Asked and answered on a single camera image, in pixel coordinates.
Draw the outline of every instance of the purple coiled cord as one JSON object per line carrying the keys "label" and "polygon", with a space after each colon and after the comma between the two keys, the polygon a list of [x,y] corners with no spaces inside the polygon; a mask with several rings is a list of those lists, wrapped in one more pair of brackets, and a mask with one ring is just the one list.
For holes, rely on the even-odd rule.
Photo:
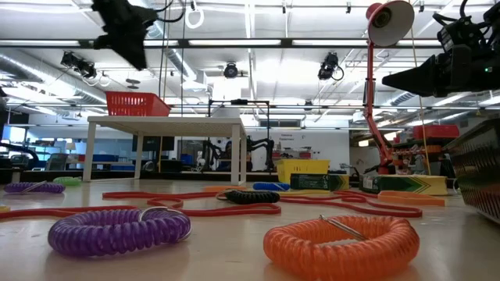
{"label": "purple coiled cord", "polygon": [[[5,192],[7,193],[17,193],[21,192],[28,187],[35,185],[36,183],[9,183],[5,186]],[[46,192],[46,193],[54,193],[60,194],[62,193],[66,187],[59,183],[44,183],[39,187],[35,187],[33,190],[28,191],[31,192]]]}
{"label": "purple coiled cord", "polygon": [[48,243],[61,254],[103,256],[172,244],[191,232],[190,219],[177,212],[151,210],[138,221],[142,210],[85,212],[56,222]]}

